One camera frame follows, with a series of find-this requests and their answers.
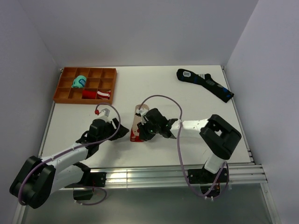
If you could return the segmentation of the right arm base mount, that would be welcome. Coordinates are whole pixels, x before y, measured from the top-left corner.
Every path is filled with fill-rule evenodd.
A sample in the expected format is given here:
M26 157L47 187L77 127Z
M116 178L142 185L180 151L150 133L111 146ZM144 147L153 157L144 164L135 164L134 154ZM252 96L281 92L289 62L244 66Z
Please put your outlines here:
M215 177L217 174L212 174L209 171L202 169L189 169L187 170L188 173L188 181L190 184L209 184L212 185L212 183L215 180ZM213 190L207 195L207 197L216 197L219 196L221 193L221 183L226 183L226 186L229 183L229 175L228 170L224 168L221 171L221 174L219 178L216 181L216 184L213 188Z

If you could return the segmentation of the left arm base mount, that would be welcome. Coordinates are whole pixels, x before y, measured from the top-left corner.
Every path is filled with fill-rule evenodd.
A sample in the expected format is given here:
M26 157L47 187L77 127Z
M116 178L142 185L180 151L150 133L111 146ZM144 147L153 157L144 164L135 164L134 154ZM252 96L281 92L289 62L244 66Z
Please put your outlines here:
M66 189L73 189L73 198L82 203L94 203L93 199L104 201L107 191L104 189L106 184L106 172L91 172L88 176L78 183L67 185Z

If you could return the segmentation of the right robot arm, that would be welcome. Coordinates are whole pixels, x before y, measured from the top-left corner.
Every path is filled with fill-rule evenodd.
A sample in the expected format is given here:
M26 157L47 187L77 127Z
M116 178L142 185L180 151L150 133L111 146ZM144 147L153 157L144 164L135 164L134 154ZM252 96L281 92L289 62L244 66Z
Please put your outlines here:
M242 136L233 126L217 114L208 119L185 120L167 119L157 108L137 109L141 118L137 124L139 139L151 140L156 134L166 139L180 137L201 138L212 151L202 170L203 179L212 182L218 177L223 163L230 159Z

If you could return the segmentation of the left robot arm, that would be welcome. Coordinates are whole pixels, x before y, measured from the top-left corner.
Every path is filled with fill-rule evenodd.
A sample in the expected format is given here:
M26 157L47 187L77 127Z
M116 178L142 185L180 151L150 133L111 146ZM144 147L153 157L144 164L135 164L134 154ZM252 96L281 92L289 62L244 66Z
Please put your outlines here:
M45 158L29 157L11 184L10 194L21 205L36 209L64 187L103 187L105 179L94 180L91 169L82 161L93 156L102 142L120 139L128 132L116 118L95 119L69 149Z

